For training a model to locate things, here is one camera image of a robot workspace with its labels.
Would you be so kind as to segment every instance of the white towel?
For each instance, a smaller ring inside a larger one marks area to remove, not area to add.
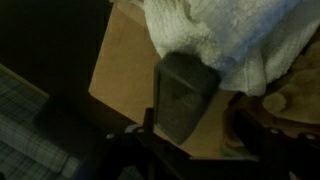
[[[220,88],[262,95],[320,24],[320,0],[129,0],[145,11],[161,57],[198,55]]]

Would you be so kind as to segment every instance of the dark background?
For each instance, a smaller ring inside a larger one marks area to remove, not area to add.
[[[60,139],[82,133],[73,127],[117,132],[131,122],[88,93],[111,8],[108,0],[0,1],[0,63],[49,95],[65,96],[84,117],[49,122]]]

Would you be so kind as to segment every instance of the plaid fabric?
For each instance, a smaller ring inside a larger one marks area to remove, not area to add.
[[[6,180],[67,180],[3,142],[0,142],[0,172]]]
[[[68,154],[40,137],[33,119],[46,99],[0,70],[0,140],[54,172]]]
[[[80,162],[77,158],[70,157],[66,162],[61,174],[64,177],[71,178],[79,166]]]

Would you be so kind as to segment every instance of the brown cardboard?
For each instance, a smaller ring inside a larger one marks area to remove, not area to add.
[[[153,106],[153,71],[160,60],[150,40],[143,11],[124,2],[114,4],[89,88],[90,94],[142,124]],[[220,91],[187,141],[178,146],[195,157],[219,157],[222,113],[234,93]],[[155,133],[169,139],[159,129]]]
[[[128,3],[114,5],[89,92],[141,124],[145,108],[153,106],[153,67],[160,57],[147,29],[129,18],[136,12],[143,13]]]

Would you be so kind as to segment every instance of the cardboard box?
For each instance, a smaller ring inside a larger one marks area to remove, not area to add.
[[[153,107],[153,72],[159,61],[143,10],[129,3],[116,2],[89,92],[142,124],[145,109]],[[195,157],[219,157],[223,139],[222,113],[233,95],[232,92],[218,92],[194,133],[178,147]],[[169,140],[157,128],[155,133]]]

